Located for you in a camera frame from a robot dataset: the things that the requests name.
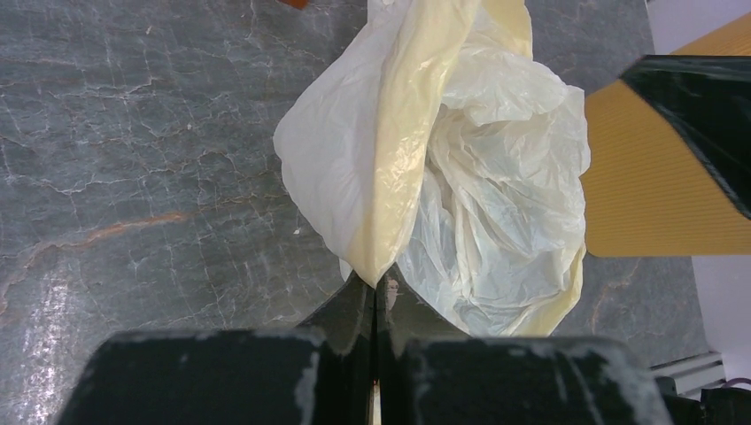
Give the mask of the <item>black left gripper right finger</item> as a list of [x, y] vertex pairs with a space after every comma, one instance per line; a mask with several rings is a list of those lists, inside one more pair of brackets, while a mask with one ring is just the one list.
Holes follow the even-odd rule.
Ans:
[[418, 398], [426, 391], [423, 348], [436, 341], [465, 340], [454, 326], [392, 265], [376, 285], [377, 378], [383, 424], [420, 424]]

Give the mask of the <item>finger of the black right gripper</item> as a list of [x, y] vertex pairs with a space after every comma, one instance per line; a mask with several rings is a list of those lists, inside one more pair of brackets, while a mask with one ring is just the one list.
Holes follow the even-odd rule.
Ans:
[[619, 79], [676, 130], [750, 218], [750, 57], [646, 55]]

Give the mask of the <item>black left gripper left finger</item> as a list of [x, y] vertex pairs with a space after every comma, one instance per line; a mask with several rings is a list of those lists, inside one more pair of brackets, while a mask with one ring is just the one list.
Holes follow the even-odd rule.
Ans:
[[301, 328], [323, 334], [315, 385], [314, 424], [371, 424], [375, 361], [375, 290], [355, 273]]

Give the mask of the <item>yellow mesh trash bin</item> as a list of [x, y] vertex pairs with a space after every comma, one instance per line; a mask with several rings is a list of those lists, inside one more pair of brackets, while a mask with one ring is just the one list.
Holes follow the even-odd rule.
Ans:
[[[749, 56], [742, 16], [670, 55]], [[600, 257], [745, 255], [741, 215], [671, 125], [624, 82], [585, 101], [589, 251]]]

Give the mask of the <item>pale yellow plastic trash bag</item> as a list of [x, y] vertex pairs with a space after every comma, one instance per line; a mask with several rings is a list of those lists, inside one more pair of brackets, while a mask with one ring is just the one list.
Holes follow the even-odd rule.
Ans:
[[548, 336], [583, 285], [585, 93], [532, 45], [522, 1], [371, 1], [273, 137], [344, 273], [473, 336]]

